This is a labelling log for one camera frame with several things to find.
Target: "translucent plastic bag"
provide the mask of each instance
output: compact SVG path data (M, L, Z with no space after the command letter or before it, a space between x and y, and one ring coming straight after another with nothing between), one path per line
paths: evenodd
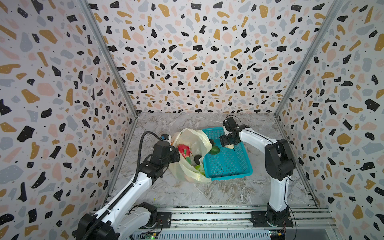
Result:
M211 150L212 145L209 142L207 135L202 130L193 130L189 128L183 129L172 136L171 144L177 147L179 144L185 144L191 148L193 156L201 155L200 165L204 166L203 158ZM195 169L187 160L180 154L180 162L169 164L169 170L175 178L192 182L192 183L208 183L210 178L202 175ZM200 167L200 171L204 172L204 167Z

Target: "terrazzo pattern wall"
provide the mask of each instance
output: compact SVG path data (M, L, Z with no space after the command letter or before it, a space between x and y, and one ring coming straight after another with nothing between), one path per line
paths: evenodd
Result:
M90 7L138 112L273 112L330 0Z
M282 114L344 239L384 238L384 1L345 1Z
M0 2L0 238L74 239L131 119L75 1Z

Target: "green lime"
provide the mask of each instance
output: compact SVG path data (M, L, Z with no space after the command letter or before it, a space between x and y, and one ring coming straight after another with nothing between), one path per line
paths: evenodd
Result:
M218 146L212 146L212 149L211 149L211 151L209 151L209 153L211 154L211 155L216 155L216 154L218 154L220 152L220 148L218 147Z

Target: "blue plastic basket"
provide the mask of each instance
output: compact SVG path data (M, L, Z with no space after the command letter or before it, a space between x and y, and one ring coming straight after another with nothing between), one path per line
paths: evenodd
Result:
M211 155L207 153L204 156L205 176L212 180L227 180L246 177L252 174L253 169L241 142L235 145L235 149L222 147L220 136L224 135L222 127L212 127L203 129L203 132L215 142L220 148L220 153Z

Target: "marble surface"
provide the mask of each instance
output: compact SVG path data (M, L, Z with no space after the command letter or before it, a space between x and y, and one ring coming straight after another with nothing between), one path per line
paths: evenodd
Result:
M184 128L204 129L222 126L228 114L224 113L141 113L122 164L118 180L112 196L116 195L132 178L137 161L139 140L144 131L152 131L157 135L164 133L173 135ZM255 131L275 139L281 139L272 114L234 114L243 124L251 126ZM152 153L156 138L147 135L143 142L143 160ZM137 200L156 205L266 205L270 197L270 177L265 170L265 159L258 149L245 143L253 174L239 179L212 181L208 184L193 184L177 180L168 170L162 179ZM306 194L304 185L295 170L290 186L288 204L313 204Z

